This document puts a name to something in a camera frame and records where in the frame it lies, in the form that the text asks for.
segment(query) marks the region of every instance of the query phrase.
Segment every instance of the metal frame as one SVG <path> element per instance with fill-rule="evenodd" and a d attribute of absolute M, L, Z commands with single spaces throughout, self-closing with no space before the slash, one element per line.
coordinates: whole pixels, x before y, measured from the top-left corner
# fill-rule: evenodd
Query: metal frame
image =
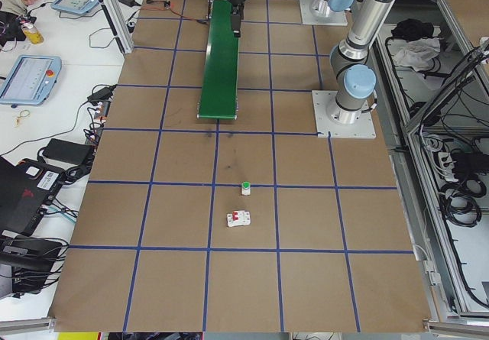
<path fill-rule="evenodd" d="M 128 27 L 122 15 L 121 8 L 117 0 L 99 0 L 108 25 L 112 30 L 114 39 L 122 54 L 130 53 L 134 49 L 134 41 L 129 34 Z"/>
<path fill-rule="evenodd" d="M 54 329 L 56 320 L 52 317 L 42 319 L 22 319 L 18 321 L 0 322 L 0 335 L 22 334 L 25 332 Z"/>
<path fill-rule="evenodd" d="M 449 29 L 452 31 L 454 39 L 459 45 L 462 53 L 464 54 L 470 51 L 472 49 L 472 45 L 452 14 L 446 0 L 439 0 L 439 9 L 443 14 Z M 442 274 L 442 283 L 438 286 L 430 285 L 427 290 L 429 305 L 432 310 L 432 317 L 437 320 L 427 321 L 425 323 L 425 327 L 428 331 L 444 335 L 489 339 L 489 319 L 479 319 L 478 316 L 482 315 L 482 313 L 474 310 L 474 307 L 469 305 L 467 302 L 468 296 L 465 292 L 465 288 L 462 285 L 457 264 L 453 253 L 451 252 L 449 237 L 445 230 L 441 212 L 439 211 L 437 185 L 436 181 L 434 180 L 435 177 L 429 172 L 431 170 L 429 161 L 426 159 L 426 156 L 420 152 L 421 145 L 417 135 L 421 121 L 423 120 L 423 115 L 432 114 L 437 109 L 440 109 L 440 107 L 443 107 L 449 103 L 453 97 L 452 91 L 455 87 L 450 86 L 449 88 L 445 89 L 440 96 L 436 97 L 436 99 L 431 98 L 431 100 L 428 100 L 428 102 L 418 111 L 418 113 L 410 119 L 405 109 L 406 106 L 404 105 L 403 98 L 400 95 L 397 82 L 392 76 L 390 63 L 386 61 L 386 54 L 382 53 L 383 45 L 384 43 L 382 41 L 378 41 L 376 46 L 376 49 L 379 47 L 377 52 L 382 55 L 379 55 L 378 57 L 379 59 L 382 59 L 382 62 L 385 64 L 385 69 L 380 69 L 380 72 L 384 70 L 384 81 L 390 84 L 390 88 L 392 89 L 391 93 L 393 93 L 392 103 L 395 102 L 397 106 L 395 108 L 398 108 L 399 110 L 398 115 L 400 119 L 397 119 L 397 124 L 400 127 L 400 132 L 397 136 L 405 139 L 406 144 L 410 147 L 411 151 L 409 154 L 405 155 L 393 155 L 394 169 L 396 171 L 397 178 L 400 180 L 401 193 L 403 195 L 407 194 L 407 198 L 404 199 L 404 202 L 407 204 L 406 210 L 408 211 L 408 219 L 411 223 L 410 233 L 414 242 L 423 242 L 423 234 L 420 234 L 419 227 L 423 227 L 423 222 L 421 222 L 420 218 L 423 217 L 424 207 L 431 216 L 430 224 L 432 224 L 432 227 L 430 226 L 429 230 L 432 228 L 432 232 L 436 240 L 432 240 L 430 243 L 423 242 L 422 245 L 429 245 L 435 252 L 434 256 L 436 258 L 441 258 L 439 261 L 442 261 L 441 267 L 439 267 Z M 481 66 L 478 66 L 478 69 L 474 71 L 474 74 L 477 75 L 476 79 L 480 88 L 489 89 L 489 79 Z M 391 120 L 396 117 L 397 116 L 395 115 L 390 115 Z M 436 132 L 436 128 L 426 128 L 426 130 L 427 129 L 429 129 L 431 132 Z M 460 130 L 464 134 L 487 134 L 486 128 L 483 129 L 473 126 L 461 126 Z M 411 170 L 415 170 L 415 173 L 413 171 L 408 171 L 410 168 L 410 161 L 412 161 L 413 165 Z M 405 186 L 405 183 L 409 183 L 410 180 L 415 186 Z M 413 196 L 416 197 L 418 194 L 420 201 L 413 202 L 411 198 Z M 421 202 L 421 206 L 418 206 L 417 208 L 413 206 L 419 202 Z M 447 302 L 445 292 L 449 293 L 450 297 L 455 298 L 455 307 L 458 310 L 458 314 L 452 312 L 452 303 Z"/>

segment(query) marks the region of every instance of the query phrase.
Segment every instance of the bottle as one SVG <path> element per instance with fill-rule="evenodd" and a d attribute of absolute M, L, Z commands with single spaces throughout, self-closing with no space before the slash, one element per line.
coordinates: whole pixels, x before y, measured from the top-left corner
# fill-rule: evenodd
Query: bottle
<path fill-rule="evenodd" d="M 42 34 L 32 23 L 23 23 L 21 29 L 22 32 L 24 32 L 25 37 L 27 37 L 32 44 L 42 44 L 44 42 Z"/>

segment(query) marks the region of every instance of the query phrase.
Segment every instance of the conveyor belt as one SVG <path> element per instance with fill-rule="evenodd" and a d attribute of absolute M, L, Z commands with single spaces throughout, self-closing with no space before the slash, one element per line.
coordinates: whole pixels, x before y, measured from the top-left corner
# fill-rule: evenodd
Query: conveyor belt
<path fill-rule="evenodd" d="M 199 118 L 236 118 L 239 39 L 231 31 L 230 11 L 226 0 L 213 2 Z"/>

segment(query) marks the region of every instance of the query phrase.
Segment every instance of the floor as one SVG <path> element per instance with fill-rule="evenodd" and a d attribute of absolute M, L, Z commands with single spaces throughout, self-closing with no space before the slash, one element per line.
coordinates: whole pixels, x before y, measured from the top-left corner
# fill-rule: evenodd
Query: floor
<path fill-rule="evenodd" d="M 206 14 L 206 0 L 171 1 Z M 53 303 L 57 331 L 423 330 L 378 120 L 373 141 L 316 137 L 310 91 L 336 89 L 329 53 L 347 28 L 300 25 L 297 0 L 248 0 L 244 15 L 238 119 L 216 123 L 196 119 L 208 27 L 141 11 Z M 251 225 L 227 228 L 235 209 Z"/>

